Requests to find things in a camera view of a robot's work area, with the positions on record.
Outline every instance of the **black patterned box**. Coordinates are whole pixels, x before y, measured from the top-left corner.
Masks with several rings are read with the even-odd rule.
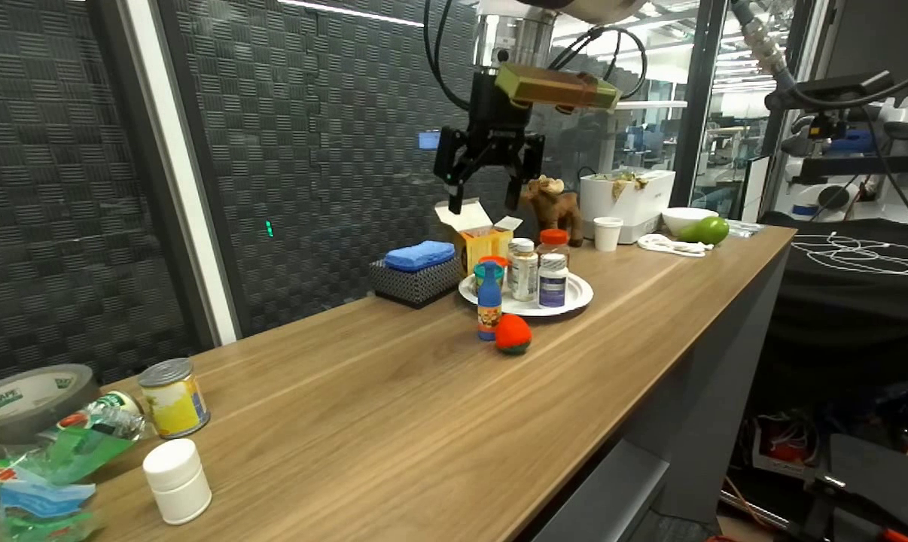
[[[370,286],[379,297],[423,309],[457,288],[461,264],[457,257],[416,273],[392,269],[378,260],[370,265]]]

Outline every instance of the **duct tape roll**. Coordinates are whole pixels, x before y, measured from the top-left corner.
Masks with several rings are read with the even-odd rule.
[[[93,371],[79,364],[27,370],[0,380],[0,443],[28,445],[99,397]]]

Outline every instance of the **blue bottle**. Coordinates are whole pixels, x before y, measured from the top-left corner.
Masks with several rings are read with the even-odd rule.
[[[477,289],[477,335],[481,340],[494,340],[495,328],[501,321],[501,287],[495,280],[498,273],[498,264],[493,261],[484,262],[485,279],[481,288]]]

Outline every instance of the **desk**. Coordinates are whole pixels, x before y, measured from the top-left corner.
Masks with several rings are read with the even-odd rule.
[[[535,325],[522,357],[479,342],[455,295],[420,311],[367,298],[199,354],[209,510],[161,522],[139,470],[151,440],[97,473],[99,539],[509,540],[600,449],[538,540],[641,532],[649,504],[713,518],[791,233],[705,260],[576,250],[594,301]],[[612,471],[613,508],[577,505]]]

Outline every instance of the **orange cap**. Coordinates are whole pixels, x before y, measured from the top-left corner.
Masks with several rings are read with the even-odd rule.
[[[568,233],[564,230],[541,231],[541,243],[546,245],[567,245]]]
[[[484,263],[485,261],[493,261],[505,269],[507,269],[508,265],[510,265],[508,258],[499,256],[485,256],[482,257],[481,260],[478,260],[478,263]]]

